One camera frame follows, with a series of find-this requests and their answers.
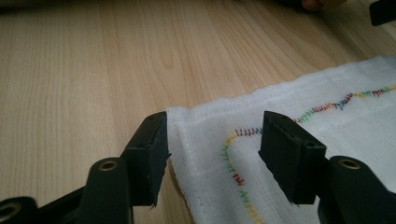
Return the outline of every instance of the light wood tabletop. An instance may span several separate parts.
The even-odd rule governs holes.
[[[0,10],[0,201],[39,206],[85,185],[150,114],[396,53],[349,0],[306,13],[272,0],[62,1]],[[170,162],[135,223],[192,223]]]

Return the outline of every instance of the fabric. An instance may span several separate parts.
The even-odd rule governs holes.
[[[290,204],[258,154],[264,110],[293,118],[327,146],[326,158],[365,162],[396,191],[396,56],[376,57],[168,108],[171,160],[196,223],[319,223],[318,198]]]

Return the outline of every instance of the multicolored thread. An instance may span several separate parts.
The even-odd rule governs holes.
[[[317,107],[313,107],[303,113],[299,118],[294,119],[295,122],[297,123],[306,123],[308,122],[315,114],[319,112],[324,112],[329,109],[339,109],[339,110],[344,110],[344,107],[354,98],[354,97],[359,97],[359,98],[366,98],[366,97],[380,97],[383,93],[389,92],[389,91],[396,91],[396,85],[390,85],[387,87],[384,87],[380,90],[375,90],[375,91],[362,91],[362,92],[357,92],[357,93],[349,93],[347,94],[343,100],[339,101],[338,103],[326,103],[324,105],[320,105]],[[230,160],[230,154],[229,154],[229,147],[231,142],[240,136],[253,136],[253,135],[258,135],[262,134],[262,128],[252,128],[252,129],[237,129],[231,132],[225,139],[225,143],[221,149],[221,155],[226,163],[226,167],[229,173],[231,173],[231,177],[236,183],[236,186],[238,187],[239,191],[239,196],[241,198],[241,201],[245,208],[247,209],[247,213],[249,214],[250,218],[254,221],[254,223],[265,223],[258,212],[256,211],[254,205],[251,203],[249,196],[248,196],[248,191],[245,189],[245,179],[235,170],[233,167],[231,160]]]

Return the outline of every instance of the white cloth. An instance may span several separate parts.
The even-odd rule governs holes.
[[[259,157],[264,110],[300,118],[327,146],[327,158],[361,160],[396,190],[396,56],[376,57],[233,99],[168,108],[171,160],[196,223],[318,223],[318,198],[290,204]]]

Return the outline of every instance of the human hand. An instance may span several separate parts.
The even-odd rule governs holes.
[[[347,0],[302,0],[301,4],[309,11],[318,11],[323,7],[338,7]]]

